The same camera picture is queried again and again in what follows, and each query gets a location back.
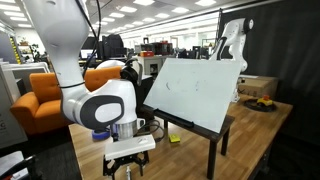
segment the wooden table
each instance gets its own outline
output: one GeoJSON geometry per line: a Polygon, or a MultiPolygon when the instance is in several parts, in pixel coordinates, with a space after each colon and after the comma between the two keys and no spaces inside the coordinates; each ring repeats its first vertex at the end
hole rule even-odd
{"type": "MultiPolygon", "coordinates": [[[[227,155],[217,151],[214,179],[248,179],[292,109],[291,105],[276,102],[277,111],[257,112],[243,106],[248,98],[241,96],[238,103],[230,104],[227,114],[235,117],[235,121],[230,129],[227,155]]],[[[79,125],[70,125],[69,129],[83,179],[108,179],[102,175],[105,142],[94,142],[91,131],[79,125]]],[[[169,124],[168,131],[180,135],[181,142],[172,144],[165,137],[149,151],[150,163],[144,168],[143,177],[138,165],[130,166],[133,178],[207,179],[209,141],[173,124],[169,124]]],[[[125,172],[125,166],[119,168],[116,179],[125,179],[125,172]]]]}

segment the orange armchair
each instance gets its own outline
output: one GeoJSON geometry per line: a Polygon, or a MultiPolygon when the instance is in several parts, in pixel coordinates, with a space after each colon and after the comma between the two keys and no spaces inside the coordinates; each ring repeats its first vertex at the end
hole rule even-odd
{"type": "MultiPolygon", "coordinates": [[[[121,67],[88,70],[85,85],[94,91],[109,79],[120,78],[121,67]]],[[[54,73],[30,75],[32,92],[21,96],[10,108],[28,135],[40,134],[70,124],[60,112],[61,92],[54,73]]]]}

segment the robotic arm in background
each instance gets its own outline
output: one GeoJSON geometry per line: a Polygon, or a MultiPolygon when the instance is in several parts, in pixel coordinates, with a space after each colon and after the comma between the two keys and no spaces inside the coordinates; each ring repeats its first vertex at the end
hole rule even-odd
{"type": "MultiPolygon", "coordinates": [[[[253,20],[250,19],[236,19],[230,21],[223,31],[221,38],[214,49],[214,52],[209,60],[230,60],[238,61],[241,66],[241,72],[245,71],[248,67],[247,61],[243,58],[242,52],[246,42],[246,34],[252,29],[253,20]],[[229,53],[233,56],[232,59],[222,59],[221,54],[223,49],[229,46],[229,53]]],[[[232,102],[237,102],[240,97],[238,96],[238,84],[231,97],[232,102]]]]}
{"type": "MultiPolygon", "coordinates": [[[[87,12],[84,0],[79,0],[87,12]]],[[[78,64],[89,26],[75,0],[23,0],[34,28],[50,55],[62,92],[64,116],[84,127],[98,130],[117,125],[120,139],[133,137],[137,122],[134,86],[127,80],[109,80],[89,92],[78,64]]]]}

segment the whiteboard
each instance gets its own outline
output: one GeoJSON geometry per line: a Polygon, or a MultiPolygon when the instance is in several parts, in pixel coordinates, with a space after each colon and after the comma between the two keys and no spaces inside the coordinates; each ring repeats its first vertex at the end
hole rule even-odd
{"type": "Polygon", "coordinates": [[[167,58],[144,104],[219,133],[240,70],[236,61],[167,58]]]}

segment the ceiling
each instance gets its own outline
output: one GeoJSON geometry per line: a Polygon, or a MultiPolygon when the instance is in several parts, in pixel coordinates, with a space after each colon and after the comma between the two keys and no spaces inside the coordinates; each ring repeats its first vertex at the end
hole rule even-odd
{"type": "MultiPolygon", "coordinates": [[[[3,3],[0,0],[0,4],[19,6],[21,9],[21,12],[24,13],[26,17],[26,11],[24,10],[21,0],[15,0],[15,1],[16,3],[3,3]]],[[[117,33],[121,31],[128,31],[130,29],[135,29],[137,27],[143,27],[143,26],[154,24],[157,22],[167,21],[168,19],[177,18],[179,16],[185,16],[188,14],[204,11],[207,9],[220,8],[227,4],[232,4],[232,3],[239,4],[239,3],[244,3],[244,2],[254,1],[254,0],[216,0],[216,3],[210,6],[196,5],[195,2],[199,0],[174,0],[174,1],[173,0],[154,0],[155,2],[149,6],[135,4],[133,3],[133,1],[134,0],[113,0],[109,4],[107,4],[109,0],[100,0],[102,18],[104,17],[114,18],[109,16],[111,13],[114,13],[114,12],[125,15],[123,18],[114,18],[115,19],[114,22],[108,22],[107,25],[102,25],[101,32],[103,34],[109,34],[110,30],[115,30],[115,29],[118,30],[118,31],[114,31],[117,33]],[[133,13],[119,11],[119,9],[123,6],[133,7],[133,8],[136,8],[137,10],[136,12],[133,12],[133,13]],[[175,9],[176,7],[184,7],[189,9],[189,11],[181,14],[172,12],[172,10],[175,9]],[[155,15],[159,13],[165,13],[170,16],[165,19],[155,17],[155,15]],[[135,27],[131,27],[131,28],[128,28],[128,27],[126,29],[123,28],[126,24],[132,24],[134,21],[142,21],[144,18],[153,18],[155,19],[155,21],[144,22],[143,25],[135,25],[135,27]]],[[[95,5],[94,2],[95,0],[87,0],[86,2],[89,16],[90,16],[90,21],[92,24],[95,24],[99,19],[97,6],[95,5]]],[[[27,22],[19,22],[19,21],[11,20],[9,16],[4,14],[4,10],[1,10],[1,9],[0,9],[0,20],[2,20],[4,23],[8,24],[12,28],[18,28],[19,27],[18,24],[30,24],[29,19],[27,22]]]]}

